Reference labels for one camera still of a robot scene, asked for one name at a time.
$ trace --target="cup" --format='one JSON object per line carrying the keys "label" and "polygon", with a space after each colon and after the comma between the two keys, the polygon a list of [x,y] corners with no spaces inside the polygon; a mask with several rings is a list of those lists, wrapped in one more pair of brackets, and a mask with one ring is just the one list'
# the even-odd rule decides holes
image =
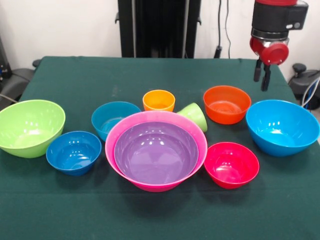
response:
{"label": "cup", "polygon": [[168,111],[173,112],[175,107],[175,96],[166,90],[152,90],[143,96],[143,107],[145,111]]}
{"label": "cup", "polygon": [[208,130],[206,117],[201,108],[195,102],[189,104],[181,111],[178,111],[177,114],[180,114],[193,121],[204,133]]}

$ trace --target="black cable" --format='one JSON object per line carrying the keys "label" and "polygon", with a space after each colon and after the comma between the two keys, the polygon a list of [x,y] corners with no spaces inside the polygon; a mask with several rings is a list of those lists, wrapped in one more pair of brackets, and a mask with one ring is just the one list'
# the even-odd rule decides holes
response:
{"label": "black cable", "polygon": [[227,30],[227,22],[228,22],[228,17],[229,17],[229,0],[226,0],[226,17],[225,17],[225,34],[226,34],[226,38],[228,39],[229,42],[229,50],[228,50],[228,57],[230,59],[230,48],[231,48],[231,41],[228,35],[228,30]]}
{"label": "black cable", "polygon": [[220,23],[220,13],[221,13],[221,0],[219,0],[219,10],[218,10],[218,34],[219,34],[219,44],[221,47],[221,23]]}

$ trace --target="orange bowl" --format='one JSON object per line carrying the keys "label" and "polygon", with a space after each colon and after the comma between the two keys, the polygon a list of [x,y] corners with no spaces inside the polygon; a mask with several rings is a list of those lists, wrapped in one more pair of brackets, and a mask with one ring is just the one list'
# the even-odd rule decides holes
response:
{"label": "orange bowl", "polygon": [[204,93],[203,101],[208,117],[225,125],[240,122],[251,106],[250,96],[234,86],[214,86]]}

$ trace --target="plastic bowl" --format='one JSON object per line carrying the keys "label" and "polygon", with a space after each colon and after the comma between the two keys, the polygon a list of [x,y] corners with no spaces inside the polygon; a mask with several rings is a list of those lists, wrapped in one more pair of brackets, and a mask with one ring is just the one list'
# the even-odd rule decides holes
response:
{"label": "plastic bowl", "polygon": [[251,106],[250,96],[234,86],[214,86],[204,93],[203,101],[208,117],[224,125],[240,122]]}
{"label": "plastic bowl", "polygon": [[148,91],[142,98],[145,111],[168,111],[172,112],[175,108],[175,96],[166,90]]}
{"label": "plastic bowl", "polygon": [[260,169],[255,154],[233,142],[209,147],[204,167],[213,181],[225,189],[236,189],[251,182]]}
{"label": "plastic bowl", "polygon": [[0,148],[22,158],[37,158],[61,135],[64,110],[47,100],[18,102],[0,111]]}
{"label": "plastic bowl", "polygon": [[[143,182],[136,181],[124,175],[120,171],[120,169],[118,168],[115,162],[115,157],[114,157],[114,149],[115,149],[117,140],[127,129],[137,124],[147,123],[147,122],[163,122],[163,123],[174,124],[184,129],[185,131],[187,131],[193,137],[198,147],[199,155],[198,155],[198,160],[195,168],[192,170],[192,172],[188,176],[181,178],[175,182],[171,182],[167,184],[146,184]],[[190,178],[203,165],[207,155],[207,150],[208,150],[208,144],[202,130],[188,118],[181,116],[177,113],[169,112],[169,111],[144,111],[144,112],[139,112],[131,116],[128,116],[122,121],[120,121],[116,126],[114,126],[114,128],[110,131],[105,141],[105,155],[111,167],[120,176],[127,179],[138,188],[148,192],[168,191],[178,186],[180,183],[182,183],[186,179]]]}
{"label": "plastic bowl", "polygon": [[168,184],[188,176],[198,161],[198,146],[181,127],[144,122],[126,130],[114,148],[121,172],[145,184]]}
{"label": "plastic bowl", "polygon": [[136,105],[125,101],[112,101],[98,107],[91,123],[99,137],[105,142],[110,130],[122,119],[141,112]]}
{"label": "plastic bowl", "polygon": [[71,131],[54,140],[46,151],[48,163],[71,176],[88,172],[101,153],[102,145],[95,135],[86,131]]}
{"label": "plastic bowl", "polygon": [[252,105],[246,122],[255,143],[265,153],[284,157],[299,153],[317,141],[317,119],[301,106],[283,100]]}

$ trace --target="white wall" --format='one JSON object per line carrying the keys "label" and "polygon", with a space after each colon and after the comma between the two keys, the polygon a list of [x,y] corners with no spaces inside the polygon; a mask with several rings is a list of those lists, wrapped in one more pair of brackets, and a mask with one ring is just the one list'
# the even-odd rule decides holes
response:
{"label": "white wall", "polygon": [[[230,0],[228,33],[231,57],[257,57],[249,46],[255,0]],[[290,55],[281,70],[292,75],[295,62],[320,68],[320,1],[306,0],[309,13],[304,30],[290,33]],[[221,12],[222,57],[227,56],[224,31],[226,0]],[[219,0],[202,0],[202,26],[198,26],[195,57],[212,58],[218,44]],[[0,36],[12,68],[30,68],[43,56],[120,57],[117,0],[0,0]]]}

